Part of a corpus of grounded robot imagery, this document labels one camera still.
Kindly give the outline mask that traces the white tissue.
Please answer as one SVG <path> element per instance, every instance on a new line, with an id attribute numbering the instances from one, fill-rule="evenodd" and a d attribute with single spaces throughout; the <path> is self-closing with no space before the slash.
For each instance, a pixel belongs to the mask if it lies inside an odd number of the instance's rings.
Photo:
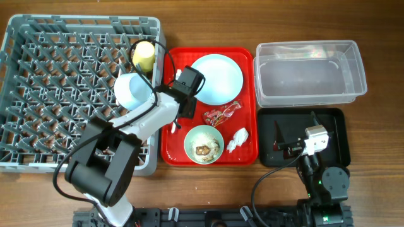
<path id="1" fill-rule="evenodd" d="M 246 141 L 247 138 L 249 137 L 249 133 L 247 132 L 246 128 L 243 127 L 239 129 L 233 136 L 233 138 L 230 140 L 230 142 L 227 145 L 227 151 L 229 153 L 232 153 L 233 150 L 237 146 L 242 146 Z"/>

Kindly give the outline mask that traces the red candy wrapper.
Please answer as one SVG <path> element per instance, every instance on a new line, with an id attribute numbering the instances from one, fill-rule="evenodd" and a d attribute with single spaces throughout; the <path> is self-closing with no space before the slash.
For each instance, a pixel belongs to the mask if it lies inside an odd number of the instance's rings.
<path id="1" fill-rule="evenodd" d="M 219 109 L 213 109 L 203 114 L 203 121 L 206 125 L 216 127 L 227 121 L 233 114 L 242 108 L 241 101 L 234 101 L 230 104 L 221 106 Z"/>

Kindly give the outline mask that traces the green bowl with food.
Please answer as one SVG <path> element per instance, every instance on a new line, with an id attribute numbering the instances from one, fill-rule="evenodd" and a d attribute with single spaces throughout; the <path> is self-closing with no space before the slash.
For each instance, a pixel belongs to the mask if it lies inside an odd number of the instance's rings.
<path id="1" fill-rule="evenodd" d="M 223 154 L 224 140 L 222 134 L 209 125 L 192 128 L 184 139 L 187 157 L 196 164 L 210 165 Z"/>

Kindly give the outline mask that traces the white plastic spoon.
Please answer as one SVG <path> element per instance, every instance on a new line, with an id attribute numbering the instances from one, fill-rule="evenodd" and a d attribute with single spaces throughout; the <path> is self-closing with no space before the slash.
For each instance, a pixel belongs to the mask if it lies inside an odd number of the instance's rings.
<path id="1" fill-rule="evenodd" d="M 175 130 L 176 130 L 176 124 L 175 124 L 175 122 L 173 122 L 172 123 L 172 128 L 171 128 L 171 134 L 173 134 L 174 132 L 175 132 Z"/>

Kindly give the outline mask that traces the light blue bowl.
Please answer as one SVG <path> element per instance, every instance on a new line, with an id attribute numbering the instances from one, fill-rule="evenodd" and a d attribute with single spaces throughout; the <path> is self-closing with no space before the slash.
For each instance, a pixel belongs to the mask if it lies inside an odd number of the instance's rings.
<path id="1" fill-rule="evenodd" d="M 151 97 L 152 90 L 139 74 L 127 73 L 116 79 L 114 94 L 121 106 L 134 110 Z"/>

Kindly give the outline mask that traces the yellow plastic cup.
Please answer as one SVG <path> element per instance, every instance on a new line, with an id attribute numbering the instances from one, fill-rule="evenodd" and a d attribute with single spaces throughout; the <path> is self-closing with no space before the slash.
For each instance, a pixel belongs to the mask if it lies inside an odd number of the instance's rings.
<path id="1" fill-rule="evenodd" d="M 155 46 L 149 41 L 139 42 L 134 48 L 132 63 L 148 73 L 155 63 Z"/>

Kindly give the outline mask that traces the white plastic fork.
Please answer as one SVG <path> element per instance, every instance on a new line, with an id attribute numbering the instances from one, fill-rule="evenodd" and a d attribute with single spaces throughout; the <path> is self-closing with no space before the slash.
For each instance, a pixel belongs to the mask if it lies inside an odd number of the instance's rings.
<path id="1" fill-rule="evenodd" d="M 182 74 L 182 70 L 181 70 L 181 69 L 178 69 L 178 70 L 176 71 L 176 74 L 175 74 L 175 80 L 176 80 L 176 81 L 180 78 L 181 74 Z"/>

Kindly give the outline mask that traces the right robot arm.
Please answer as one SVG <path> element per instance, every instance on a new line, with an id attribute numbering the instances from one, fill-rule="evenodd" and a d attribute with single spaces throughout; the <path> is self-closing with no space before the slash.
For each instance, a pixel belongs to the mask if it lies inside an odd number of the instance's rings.
<path id="1" fill-rule="evenodd" d="M 343 204 L 348 199 L 350 173 L 344 166 L 327 166 L 321 152 L 328 147 L 332 133 L 311 113 L 314 125 L 305 129 L 305 136 L 286 142 L 275 122 L 274 151 L 284 159 L 293 158 L 308 199 L 297 203 L 300 223 L 304 226 L 353 226 L 352 212 Z"/>

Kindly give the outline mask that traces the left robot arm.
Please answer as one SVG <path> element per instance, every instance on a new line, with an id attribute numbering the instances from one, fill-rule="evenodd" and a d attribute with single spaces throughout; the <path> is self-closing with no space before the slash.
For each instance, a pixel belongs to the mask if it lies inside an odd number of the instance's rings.
<path id="1" fill-rule="evenodd" d="M 75 150 L 68 154 L 65 179 L 84 194 L 108 226 L 134 226 L 134 207 L 125 192 L 139 163 L 141 145 L 161 127 L 191 118 L 196 94 L 206 79 L 186 66 L 172 85 L 155 88 L 153 96 L 126 115 L 110 121 L 93 118 Z"/>

